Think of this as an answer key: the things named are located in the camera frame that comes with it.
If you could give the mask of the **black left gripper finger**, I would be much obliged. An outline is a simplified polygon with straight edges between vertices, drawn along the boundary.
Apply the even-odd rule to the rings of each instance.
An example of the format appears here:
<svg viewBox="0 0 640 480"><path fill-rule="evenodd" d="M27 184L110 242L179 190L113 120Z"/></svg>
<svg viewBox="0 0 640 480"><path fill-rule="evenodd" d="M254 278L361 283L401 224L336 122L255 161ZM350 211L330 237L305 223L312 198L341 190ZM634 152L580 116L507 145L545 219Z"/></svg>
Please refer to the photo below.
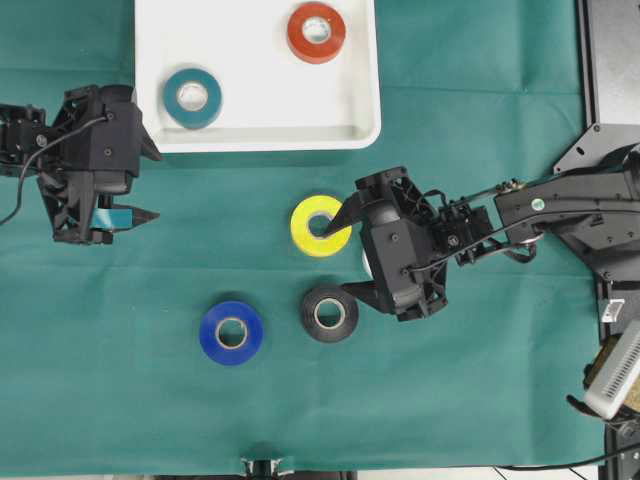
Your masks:
<svg viewBox="0 0 640 480"><path fill-rule="evenodd" d="M96 208L92 217L92 228L105 231L127 231L159 217L151 212L134 207Z"/></svg>
<svg viewBox="0 0 640 480"><path fill-rule="evenodd" d="M139 121L138 133L140 134L140 155L151 161L161 161L163 159L162 154L151 139L142 121Z"/></svg>

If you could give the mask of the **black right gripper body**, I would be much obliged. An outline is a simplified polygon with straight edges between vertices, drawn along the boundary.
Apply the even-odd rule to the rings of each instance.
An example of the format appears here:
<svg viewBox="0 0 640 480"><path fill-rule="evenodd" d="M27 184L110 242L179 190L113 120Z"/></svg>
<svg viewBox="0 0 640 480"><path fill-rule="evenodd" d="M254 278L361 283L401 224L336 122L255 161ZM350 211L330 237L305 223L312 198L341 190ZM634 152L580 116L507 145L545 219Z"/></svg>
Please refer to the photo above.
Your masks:
<svg viewBox="0 0 640 480"><path fill-rule="evenodd" d="M435 210L396 167L355 181L358 193L367 195L367 225L360 232L373 280L385 314L400 321L433 315L448 305L446 267L414 273L437 255L427 223Z"/></svg>

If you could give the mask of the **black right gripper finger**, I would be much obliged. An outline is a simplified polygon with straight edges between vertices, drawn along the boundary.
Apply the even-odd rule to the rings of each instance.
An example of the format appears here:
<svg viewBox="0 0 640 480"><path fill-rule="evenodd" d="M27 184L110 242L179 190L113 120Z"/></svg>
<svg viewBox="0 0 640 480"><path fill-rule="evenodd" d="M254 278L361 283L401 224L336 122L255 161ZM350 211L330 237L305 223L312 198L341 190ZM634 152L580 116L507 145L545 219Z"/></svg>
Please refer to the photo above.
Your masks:
<svg viewBox="0 0 640 480"><path fill-rule="evenodd" d="M346 227L361 223L367 225L365 205L368 198L366 194L354 193L345 200L334 218L324 230L324 235L333 235Z"/></svg>
<svg viewBox="0 0 640 480"><path fill-rule="evenodd" d="M378 312L384 313L384 307L381 303L381 296L376 283L371 281L344 283L340 286L342 290Z"/></svg>

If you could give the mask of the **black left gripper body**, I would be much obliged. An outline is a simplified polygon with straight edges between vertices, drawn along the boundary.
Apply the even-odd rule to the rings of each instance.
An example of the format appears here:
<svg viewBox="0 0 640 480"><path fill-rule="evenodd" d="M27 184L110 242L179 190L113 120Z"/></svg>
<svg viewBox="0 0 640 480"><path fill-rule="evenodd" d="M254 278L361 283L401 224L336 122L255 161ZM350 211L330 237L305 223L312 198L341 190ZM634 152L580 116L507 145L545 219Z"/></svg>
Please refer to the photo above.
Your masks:
<svg viewBox="0 0 640 480"><path fill-rule="evenodd" d="M52 127L65 139L39 162L37 185L56 242L110 244L116 231L92 228L96 207L131 191L140 171L142 112L129 85L69 90Z"/></svg>

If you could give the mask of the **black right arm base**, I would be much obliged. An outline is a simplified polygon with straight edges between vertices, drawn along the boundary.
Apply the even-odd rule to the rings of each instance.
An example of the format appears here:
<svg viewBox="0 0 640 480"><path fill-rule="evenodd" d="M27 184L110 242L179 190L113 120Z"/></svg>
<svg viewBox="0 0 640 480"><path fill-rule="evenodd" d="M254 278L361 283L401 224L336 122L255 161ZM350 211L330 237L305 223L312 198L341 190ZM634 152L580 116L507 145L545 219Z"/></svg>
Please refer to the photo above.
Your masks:
<svg viewBox="0 0 640 480"><path fill-rule="evenodd" d="M594 166L639 143L639 1L575 1L586 129L553 165L553 172ZM599 340L622 333L639 316L639 281L594 274ZM613 307L610 321L605 307ZM639 427L605 426L606 454L598 479L639 479Z"/></svg>

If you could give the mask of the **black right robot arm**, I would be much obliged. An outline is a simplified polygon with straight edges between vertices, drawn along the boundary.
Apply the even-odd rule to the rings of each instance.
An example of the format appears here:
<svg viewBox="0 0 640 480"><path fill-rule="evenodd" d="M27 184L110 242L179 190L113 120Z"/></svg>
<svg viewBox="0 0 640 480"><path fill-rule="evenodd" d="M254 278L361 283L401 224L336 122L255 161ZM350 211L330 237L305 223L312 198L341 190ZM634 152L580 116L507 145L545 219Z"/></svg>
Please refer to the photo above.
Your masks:
<svg viewBox="0 0 640 480"><path fill-rule="evenodd" d="M363 177L324 231L361 224L372 278L343 290L401 321L443 309L447 264L504 254L520 263L551 233L605 282L639 281L639 148L622 147L594 167L503 182L450 200L421 192L404 167Z"/></svg>

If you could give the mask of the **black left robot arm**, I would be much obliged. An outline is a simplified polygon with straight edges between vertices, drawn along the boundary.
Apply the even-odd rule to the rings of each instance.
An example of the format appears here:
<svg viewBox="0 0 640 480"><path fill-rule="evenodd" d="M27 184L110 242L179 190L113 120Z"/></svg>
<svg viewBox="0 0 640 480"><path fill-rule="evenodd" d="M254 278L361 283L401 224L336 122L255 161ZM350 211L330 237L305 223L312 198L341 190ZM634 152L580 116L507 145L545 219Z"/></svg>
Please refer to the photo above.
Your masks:
<svg viewBox="0 0 640 480"><path fill-rule="evenodd" d="M114 199L130 193L140 161L161 153L129 85L88 85L64 94L53 123L32 105L1 107L1 173L37 186L56 242L110 244L158 213Z"/></svg>

